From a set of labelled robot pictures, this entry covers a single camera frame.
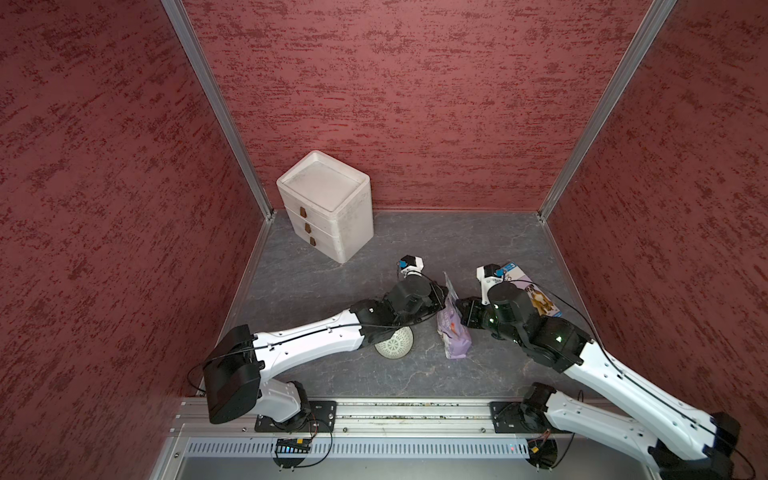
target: cabinet lid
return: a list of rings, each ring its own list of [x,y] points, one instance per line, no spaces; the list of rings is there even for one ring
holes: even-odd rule
[[[280,177],[277,186],[333,215],[369,182],[363,172],[314,150]]]

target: white drawer cabinet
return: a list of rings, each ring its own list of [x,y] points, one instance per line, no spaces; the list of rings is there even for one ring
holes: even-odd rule
[[[321,151],[277,179],[296,235],[339,263],[373,237],[371,180]]]

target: white mesh ball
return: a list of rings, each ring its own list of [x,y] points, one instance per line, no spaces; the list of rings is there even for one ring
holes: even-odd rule
[[[411,327],[404,326],[392,335],[392,338],[374,345],[376,351],[386,359],[400,359],[411,351],[413,332]]]

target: purple bag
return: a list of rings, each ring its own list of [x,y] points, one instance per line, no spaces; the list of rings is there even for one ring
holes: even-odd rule
[[[445,299],[445,308],[437,312],[437,333],[440,334],[445,345],[445,357],[463,359],[467,356],[469,347],[472,346],[472,337],[469,336],[469,329],[462,325],[462,316],[456,308],[458,295],[447,273],[445,286],[448,287],[448,297]]]

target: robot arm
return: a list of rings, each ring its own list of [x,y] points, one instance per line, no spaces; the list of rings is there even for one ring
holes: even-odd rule
[[[462,323],[510,339],[537,363],[591,387],[631,417],[614,415],[534,384],[507,415],[534,431],[579,433],[661,471],[662,478],[730,478],[738,422],[686,405],[606,353],[566,319],[541,316],[528,294],[502,281],[497,265],[478,268],[482,297],[459,300]]]
[[[300,427],[309,414],[306,393],[298,382],[274,377],[331,353],[383,342],[445,308],[447,289],[423,276],[423,267],[421,258],[403,257],[399,269],[404,278],[383,299],[361,300],[319,322],[255,335],[248,325],[230,330],[204,362],[211,423],[252,412],[285,430]]]

